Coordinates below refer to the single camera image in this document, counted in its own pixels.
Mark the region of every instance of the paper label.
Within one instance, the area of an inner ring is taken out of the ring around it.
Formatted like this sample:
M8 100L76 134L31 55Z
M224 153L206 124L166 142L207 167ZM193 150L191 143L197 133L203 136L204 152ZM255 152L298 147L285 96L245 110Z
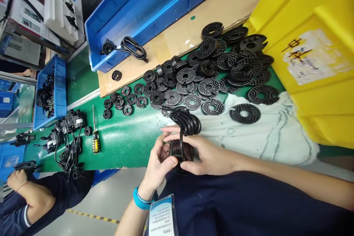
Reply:
M347 72L352 65L321 29L307 31L289 42L282 51L283 61L299 85Z

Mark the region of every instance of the person's left hand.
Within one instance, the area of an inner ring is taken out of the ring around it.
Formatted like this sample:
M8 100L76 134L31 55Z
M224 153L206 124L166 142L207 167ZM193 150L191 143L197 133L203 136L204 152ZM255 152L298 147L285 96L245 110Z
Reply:
M163 141L169 134L164 132L160 135L150 152L145 177L138 189L139 196L144 200L149 200L153 196L155 190L163 183L166 174L178 163L177 158L169 156L170 146Z

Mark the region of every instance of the brown cardboard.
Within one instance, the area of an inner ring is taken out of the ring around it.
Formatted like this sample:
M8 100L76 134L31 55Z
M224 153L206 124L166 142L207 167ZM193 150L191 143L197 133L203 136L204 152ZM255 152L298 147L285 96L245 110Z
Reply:
M143 46L149 63L129 56L107 73L98 71L101 97L139 79L147 70L155 69L156 65L164 63L172 56L182 56L195 49L202 41L201 31L207 24L222 22L225 31L240 25L252 13L258 1L205 0ZM122 79L118 82L111 78L114 70L122 72Z

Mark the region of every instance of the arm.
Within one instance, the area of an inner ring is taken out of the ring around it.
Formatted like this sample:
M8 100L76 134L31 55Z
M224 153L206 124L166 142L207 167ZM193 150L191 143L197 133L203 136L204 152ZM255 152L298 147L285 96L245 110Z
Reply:
M179 132L179 127L166 127L162 131ZM170 135L165 141L174 139L179 139L179 134ZM199 152L200 163L181 163L181 168L193 174L225 175L234 171L252 171L290 184L315 199L354 211L352 182L222 149L200 136L185 136L183 141Z
M150 152L145 177L138 189L139 196L144 200L152 199L165 175L177 165L175 157L168 157L169 145L162 141L168 135L169 133L165 132L159 136ZM121 218L115 236L141 236L148 213L148 210L138 208L132 199Z
M17 191L28 205L28 221L33 224L43 217L54 205L55 198L44 186L28 183L25 170L14 171L7 180L8 186Z

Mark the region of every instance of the navy blue shirt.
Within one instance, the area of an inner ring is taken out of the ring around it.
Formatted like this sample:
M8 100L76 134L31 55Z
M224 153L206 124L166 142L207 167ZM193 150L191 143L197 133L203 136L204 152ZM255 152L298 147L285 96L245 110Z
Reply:
M34 183L47 187L55 197L55 203L43 217L31 224L27 217L28 205L18 193L12 191L4 198L3 228L4 236L31 236L52 223L64 214L66 209L76 206L89 192L94 171L86 171L78 180L70 179L67 182L67 173L55 173Z
M353 212L262 174L166 179L159 199L174 194L179 235L354 235Z

